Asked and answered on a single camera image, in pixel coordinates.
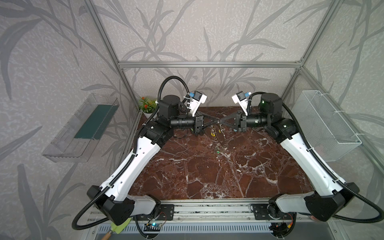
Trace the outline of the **metal keyring bunch with tags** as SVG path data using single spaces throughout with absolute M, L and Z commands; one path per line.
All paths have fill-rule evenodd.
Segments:
M 211 126 L 211 135 L 217 154 L 229 153 L 229 142 L 226 137 L 226 129 L 220 123 L 215 123 Z

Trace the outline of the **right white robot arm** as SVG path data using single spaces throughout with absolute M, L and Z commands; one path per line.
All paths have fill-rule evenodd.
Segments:
M 269 204 L 272 212 L 300 213 L 322 222 L 331 218 L 357 222 L 357 219 L 339 216 L 338 212 L 358 196 L 358 186 L 346 183 L 315 152 L 297 118 L 278 95 L 259 92 L 259 113 L 253 114 L 252 100 L 255 95 L 242 91 L 233 95 L 233 102 L 239 104 L 241 110 L 222 118 L 220 122 L 225 125 L 226 120 L 234 118 L 235 122 L 228 124 L 228 127 L 238 132 L 245 132 L 247 128 L 264 128 L 295 159 L 314 189 L 306 194 L 283 194 L 271 198 Z

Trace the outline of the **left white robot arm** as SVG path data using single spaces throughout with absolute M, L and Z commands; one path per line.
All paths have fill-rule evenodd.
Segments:
M 138 132 L 134 147 L 122 164 L 100 186 L 89 188 L 91 205 L 117 226 L 133 216 L 156 215 L 159 200 L 130 196 L 129 191 L 150 159 L 173 137 L 175 129 L 193 129 L 194 133 L 202 130 L 204 116 L 198 108 L 206 100 L 207 96 L 200 92 L 190 93 L 184 102 L 175 95 L 161 99 L 156 116 Z

